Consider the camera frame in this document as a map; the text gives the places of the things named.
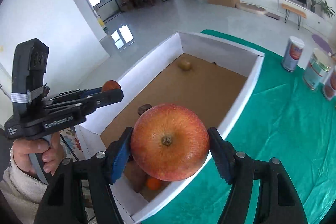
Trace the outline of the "person's left hand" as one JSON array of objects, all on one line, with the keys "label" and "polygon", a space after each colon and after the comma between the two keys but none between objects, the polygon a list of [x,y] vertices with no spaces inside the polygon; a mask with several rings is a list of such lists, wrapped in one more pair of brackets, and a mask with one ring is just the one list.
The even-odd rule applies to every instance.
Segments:
[{"label": "person's left hand", "polygon": [[64,148],[60,143],[60,133],[52,134],[51,143],[43,139],[26,140],[17,139],[13,144],[13,157],[15,164],[24,173],[36,176],[36,171],[30,161],[29,154],[42,154],[43,169],[45,173],[54,175],[58,165],[65,157]]}]

